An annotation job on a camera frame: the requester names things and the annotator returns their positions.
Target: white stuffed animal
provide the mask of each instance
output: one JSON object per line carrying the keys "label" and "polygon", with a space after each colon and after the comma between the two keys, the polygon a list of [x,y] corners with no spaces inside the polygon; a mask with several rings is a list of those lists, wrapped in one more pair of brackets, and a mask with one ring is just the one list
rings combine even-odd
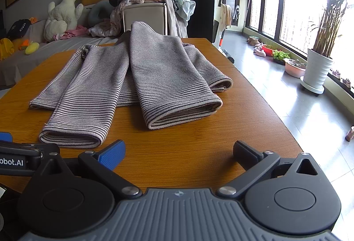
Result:
{"label": "white stuffed animal", "polygon": [[77,20],[83,13],[84,6],[79,4],[75,8],[76,0],[62,0],[55,6],[55,2],[48,5],[48,19],[44,27],[44,38],[53,41],[56,34],[63,34],[66,30],[76,29]]}

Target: gray neck pillow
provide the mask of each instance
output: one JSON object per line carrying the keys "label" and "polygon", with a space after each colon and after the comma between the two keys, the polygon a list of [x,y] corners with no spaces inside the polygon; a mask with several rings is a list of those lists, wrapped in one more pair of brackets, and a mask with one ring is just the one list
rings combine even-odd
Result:
{"label": "gray neck pillow", "polygon": [[114,7],[110,5],[108,0],[102,0],[96,3],[87,16],[87,22],[90,28],[102,22],[105,18],[109,18],[113,9]]}

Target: tiled floor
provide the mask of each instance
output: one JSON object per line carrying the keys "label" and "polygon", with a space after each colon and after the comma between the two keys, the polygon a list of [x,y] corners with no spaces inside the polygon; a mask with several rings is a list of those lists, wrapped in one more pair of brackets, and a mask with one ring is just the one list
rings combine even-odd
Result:
{"label": "tiled floor", "polygon": [[354,140],[345,141],[354,117],[334,101],[331,93],[316,97],[302,91],[300,79],[269,57],[253,54],[245,37],[226,32],[222,48],[235,59],[235,67],[277,113],[302,150],[309,152],[331,181],[342,203],[333,233],[354,241]]}

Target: small green plant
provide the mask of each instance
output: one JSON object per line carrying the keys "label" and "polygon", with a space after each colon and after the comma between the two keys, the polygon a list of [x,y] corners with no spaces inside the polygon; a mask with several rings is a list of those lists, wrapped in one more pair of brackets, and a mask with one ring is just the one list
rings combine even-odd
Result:
{"label": "small green plant", "polygon": [[290,55],[287,52],[284,52],[281,50],[274,50],[273,51],[273,58],[283,61],[284,58],[290,58]]}

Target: potted plant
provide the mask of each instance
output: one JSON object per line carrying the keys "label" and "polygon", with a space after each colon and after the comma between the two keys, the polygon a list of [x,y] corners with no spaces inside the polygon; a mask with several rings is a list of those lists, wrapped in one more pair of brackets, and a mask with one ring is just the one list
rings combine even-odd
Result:
{"label": "potted plant", "polygon": [[316,94],[323,93],[323,83],[333,64],[330,55],[348,7],[344,2],[345,0],[327,0],[320,24],[316,27],[318,32],[314,47],[308,50],[306,71],[304,77],[301,77],[301,84]]}
{"label": "potted plant", "polygon": [[285,65],[284,58],[290,58],[290,55],[287,52],[281,50],[273,51],[273,61],[275,61],[276,63]]}

